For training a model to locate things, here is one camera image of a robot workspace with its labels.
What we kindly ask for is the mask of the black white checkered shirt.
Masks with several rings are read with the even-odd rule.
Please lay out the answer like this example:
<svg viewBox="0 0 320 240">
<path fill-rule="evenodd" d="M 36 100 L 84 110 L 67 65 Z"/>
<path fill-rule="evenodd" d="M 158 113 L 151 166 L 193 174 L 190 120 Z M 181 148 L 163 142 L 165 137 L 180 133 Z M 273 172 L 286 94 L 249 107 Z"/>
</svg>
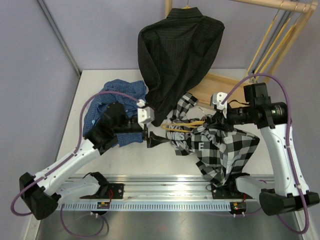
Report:
<svg viewBox="0 0 320 240">
<path fill-rule="evenodd" d="M 213 114 L 202 118 L 188 118 L 187 113 L 196 106 L 198 99 L 191 93 L 185 93 L 172 111 L 170 123 L 191 123 L 204 121 L 197 128 L 174 126 L 191 132 L 166 131 L 177 156 L 196 155 L 196 166 L 203 177 L 215 187 L 227 183 L 232 175 L 242 173 L 244 166 L 256 151 L 260 138 L 252 133 L 236 129 L 223 131 L 207 128 L 207 120 Z"/>
</svg>

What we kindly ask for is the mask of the hanger of checkered shirt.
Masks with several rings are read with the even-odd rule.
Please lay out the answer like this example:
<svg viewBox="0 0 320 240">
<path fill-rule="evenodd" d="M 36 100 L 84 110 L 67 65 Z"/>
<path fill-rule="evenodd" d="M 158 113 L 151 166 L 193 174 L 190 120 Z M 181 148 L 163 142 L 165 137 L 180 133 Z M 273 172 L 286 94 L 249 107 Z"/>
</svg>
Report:
<svg viewBox="0 0 320 240">
<path fill-rule="evenodd" d="M 195 129 L 199 126 L 202 126 L 205 123 L 204 120 L 193 121 L 189 123 L 163 123 L 160 127 L 166 131 L 180 132 L 180 133 L 189 133 L 191 130 L 177 129 L 174 127 L 187 127 L 189 129 Z"/>
</svg>

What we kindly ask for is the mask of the blue plaid shirt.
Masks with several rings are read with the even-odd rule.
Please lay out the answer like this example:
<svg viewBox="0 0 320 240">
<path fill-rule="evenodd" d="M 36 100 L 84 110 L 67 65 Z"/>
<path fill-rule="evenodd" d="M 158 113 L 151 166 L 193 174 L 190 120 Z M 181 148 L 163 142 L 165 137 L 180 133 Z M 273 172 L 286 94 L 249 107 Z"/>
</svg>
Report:
<svg viewBox="0 0 320 240">
<path fill-rule="evenodd" d="M 108 81 L 101 89 L 106 94 L 96 96 L 84 116 L 82 136 L 102 120 L 109 120 L 109 127 L 124 125 L 126 119 L 138 114 L 136 100 L 145 101 L 147 87 L 143 80 L 127 82 L 121 79 Z"/>
</svg>

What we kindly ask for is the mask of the hanger of plaid shirt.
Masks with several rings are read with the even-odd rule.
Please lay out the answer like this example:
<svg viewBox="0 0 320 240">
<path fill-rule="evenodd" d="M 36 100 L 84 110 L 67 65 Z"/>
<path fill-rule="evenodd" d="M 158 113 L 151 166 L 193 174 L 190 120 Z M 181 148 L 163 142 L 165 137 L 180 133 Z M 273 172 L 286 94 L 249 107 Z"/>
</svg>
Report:
<svg viewBox="0 0 320 240">
<path fill-rule="evenodd" d="M 254 55 L 254 57 L 253 57 L 253 59 L 252 59 L 251 63 L 249 64 L 249 67 L 248 67 L 248 68 L 247 68 L 247 70 L 246 70 L 246 73 L 245 73 L 245 74 L 244 74 L 244 76 L 243 76 L 244 78 L 245 78 L 245 77 L 247 77 L 247 76 L 249 75 L 249 71 L 250 71 L 250 69 L 251 69 L 252 65 L 254 64 L 254 62 L 256 61 L 256 58 L 257 58 L 258 54 L 259 54 L 259 53 L 260 53 L 260 51 L 261 51 L 261 48 L 262 48 L 262 47 L 263 47 L 263 45 L 265 44 L 265 41 L 266 41 L 266 39 L 267 39 L 267 37 L 268 37 L 268 35 L 269 35 L 269 33 L 270 33 L 270 31 L 271 31 L 271 29 L 272 29 L 273 25 L 274 25 L 274 23 L 275 23 L 276 19 L 278 18 L 278 14 L 279 14 L 279 12 L 277 12 L 277 13 L 275 14 L 275 16 L 274 16 L 274 18 L 273 18 L 272 22 L 270 23 L 270 25 L 269 25 L 269 27 L 268 27 L 267 31 L 265 32 L 265 34 L 264 34 L 264 36 L 263 36 L 263 38 L 262 38 L 262 41 L 261 41 L 261 43 L 259 44 L 259 47 L 258 47 L 258 49 L 256 50 L 255 55 Z"/>
</svg>

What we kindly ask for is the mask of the black pinstripe shirt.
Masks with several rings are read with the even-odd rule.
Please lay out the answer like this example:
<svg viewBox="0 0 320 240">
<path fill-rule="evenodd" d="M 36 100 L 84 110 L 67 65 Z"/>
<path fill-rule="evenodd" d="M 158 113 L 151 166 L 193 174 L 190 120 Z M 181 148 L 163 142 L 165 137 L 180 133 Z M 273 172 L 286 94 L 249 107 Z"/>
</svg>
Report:
<svg viewBox="0 0 320 240">
<path fill-rule="evenodd" d="M 138 34 L 138 66 L 154 109 L 156 127 L 212 67 L 225 25 L 197 7 L 172 8 L 167 17 Z"/>
</svg>

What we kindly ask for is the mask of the yellow hanger of white shirt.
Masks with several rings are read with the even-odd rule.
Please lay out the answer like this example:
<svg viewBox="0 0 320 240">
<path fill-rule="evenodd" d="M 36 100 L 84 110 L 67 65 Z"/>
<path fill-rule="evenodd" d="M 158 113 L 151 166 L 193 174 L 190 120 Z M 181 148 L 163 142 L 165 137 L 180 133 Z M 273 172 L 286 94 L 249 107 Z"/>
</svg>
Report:
<svg viewBox="0 0 320 240">
<path fill-rule="evenodd" d="M 287 53 L 289 52 L 290 48 L 292 47 L 292 45 L 295 43 L 295 41 L 297 40 L 298 36 L 300 35 L 301 31 L 303 30 L 303 28 L 305 27 L 306 23 L 308 22 L 307 16 L 305 14 L 300 15 L 299 17 L 296 18 L 296 20 L 292 23 L 292 25 L 290 25 L 291 20 L 287 26 L 287 28 L 284 30 L 284 34 L 288 31 L 288 29 L 293 26 L 293 30 L 290 33 L 288 39 L 285 41 L 284 46 L 280 49 L 279 53 L 275 56 L 275 58 L 273 59 L 273 61 L 271 62 L 271 64 L 267 67 L 267 69 L 262 72 L 262 73 L 268 73 L 270 75 L 273 75 L 276 70 L 279 68 L 280 64 L 282 63 L 282 61 L 284 60 L 285 56 L 287 55 Z M 266 48 L 266 52 L 262 54 L 262 59 L 263 57 L 266 55 L 267 50 L 271 47 L 273 41 L 275 40 L 277 34 L 275 35 L 275 37 L 273 38 L 273 40 L 270 43 L 270 46 Z M 255 68 L 253 68 L 252 70 L 252 74 L 250 75 L 249 78 L 249 82 L 251 83 L 257 83 L 259 80 L 259 76 L 257 76 L 257 74 L 253 74 L 254 70 L 258 67 L 259 63 L 262 62 L 262 59 L 260 59 L 257 63 L 257 66 Z"/>
</svg>

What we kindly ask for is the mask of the yellow hanger of blue shirt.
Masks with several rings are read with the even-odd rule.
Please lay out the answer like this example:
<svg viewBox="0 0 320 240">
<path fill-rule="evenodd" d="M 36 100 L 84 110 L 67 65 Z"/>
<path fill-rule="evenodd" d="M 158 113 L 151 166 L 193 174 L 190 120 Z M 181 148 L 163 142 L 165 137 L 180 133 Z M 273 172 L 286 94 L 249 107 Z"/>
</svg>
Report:
<svg viewBox="0 0 320 240">
<path fill-rule="evenodd" d="M 284 33 L 290 21 L 291 21 L 291 17 L 289 17 L 288 20 L 281 27 L 279 33 L 276 35 L 274 41 L 272 42 L 270 48 L 267 50 L 265 56 L 262 58 L 257 68 L 253 71 L 253 74 L 263 73 L 267 69 L 267 67 L 271 64 L 271 62 L 274 60 L 276 55 L 280 52 L 280 49 L 284 46 L 285 41 L 288 39 L 289 35 L 291 34 L 294 28 L 293 26 L 291 26 L 288 29 L 288 31 Z"/>
</svg>

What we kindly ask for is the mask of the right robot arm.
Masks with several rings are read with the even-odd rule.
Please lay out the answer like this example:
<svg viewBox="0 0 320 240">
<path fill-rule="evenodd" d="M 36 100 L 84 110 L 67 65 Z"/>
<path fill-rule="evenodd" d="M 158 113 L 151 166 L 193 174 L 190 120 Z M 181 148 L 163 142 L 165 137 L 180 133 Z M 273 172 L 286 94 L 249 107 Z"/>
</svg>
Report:
<svg viewBox="0 0 320 240">
<path fill-rule="evenodd" d="M 217 120 L 227 126 L 257 126 L 267 146 L 274 183 L 263 183 L 242 173 L 227 185 L 228 195 L 232 198 L 239 198 L 243 193 L 249 195 L 268 216 L 318 204 L 319 194 L 310 191 L 299 166 L 287 104 L 273 103 L 265 83 L 246 85 L 243 90 L 248 106 L 231 108 L 223 103 L 227 96 L 224 92 L 214 93 L 210 105 L 222 113 Z"/>
</svg>

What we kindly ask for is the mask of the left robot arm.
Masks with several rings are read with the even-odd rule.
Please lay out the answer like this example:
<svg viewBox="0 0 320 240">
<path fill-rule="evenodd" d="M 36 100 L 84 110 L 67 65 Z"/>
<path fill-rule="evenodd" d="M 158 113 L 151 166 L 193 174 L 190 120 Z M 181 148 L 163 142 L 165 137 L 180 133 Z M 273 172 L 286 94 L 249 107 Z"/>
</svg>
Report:
<svg viewBox="0 0 320 240">
<path fill-rule="evenodd" d="M 89 173 L 69 183 L 66 180 L 119 143 L 118 134 L 141 133 L 148 148 L 168 142 L 148 130 L 153 119 L 154 111 L 148 106 L 138 108 L 136 116 L 128 117 L 121 103 L 110 104 L 95 126 L 78 140 L 75 150 L 42 171 L 34 175 L 26 172 L 19 178 L 20 198 L 30 214 L 43 220 L 66 202 L 83 197 L 103 199 L 108 194 L 109 182 L 101 173 Z"/>
</svg>

